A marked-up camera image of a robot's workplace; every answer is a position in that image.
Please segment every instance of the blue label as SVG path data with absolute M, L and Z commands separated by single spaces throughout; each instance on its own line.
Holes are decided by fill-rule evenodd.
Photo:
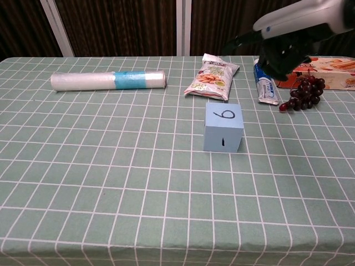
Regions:
M 116 89 L 145 89 L 144 71 L 114 72 Z
M 267 88 L 264 88 L 264 90 L 266 89 L 271 94 L 270 96 L 273 97 L 274 92 L 273 92 L 272 79 L 269 75 L 266 75 L 264 71 L 262 71 L 262 69 L 259 67 L 258 64 L 254 65 L 254 77 L 256 83 L 258 83 L 261 80 L 268 81 L 266 82 Z

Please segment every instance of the toothpaste tube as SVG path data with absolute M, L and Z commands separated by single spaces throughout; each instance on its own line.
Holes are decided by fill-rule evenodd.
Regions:
M 267 103 L 272 105 L 278 105 L 279 101 L 276 96 L 276 84 L 275 81 L 262 71 L 257 62 L 254 61 L 254 77 L 257 87 L 257 93 L 259 95 L 258 100 L 261 103 Z

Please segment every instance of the plastic bag roll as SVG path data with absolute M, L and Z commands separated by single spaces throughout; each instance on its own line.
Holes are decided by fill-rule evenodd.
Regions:
M 105 73 L 53 73 L 55 91 L 165 88 L 164 71 L 123 71 Z

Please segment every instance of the number 6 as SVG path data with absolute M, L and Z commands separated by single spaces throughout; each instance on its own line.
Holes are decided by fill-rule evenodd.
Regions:
M 232 114 L 232 116 L 224 116 L 224 113 L 225 113 L 225 112 L 230 112 L 230 113 Z M 213 112 L 213 113 L 214 113 L 215 115 L 221 117 L 221 118 L 227 118 L 227 119 L 233 119 L 233 118 L 235 118 L 235 114 L 234 114 L 234 112 L 232 112 L 231 110 L 225 110 L 225 111 L 222 112 L 221 115 L 220 115 L 220 114 L 217 114 L 217 113 L 215 113 L 215 112 Z

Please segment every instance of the blue cube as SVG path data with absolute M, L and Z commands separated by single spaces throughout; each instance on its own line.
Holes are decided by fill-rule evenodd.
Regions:
M 206 103 L 204 151 L 237 152 L 243 135 L 239 104 Z

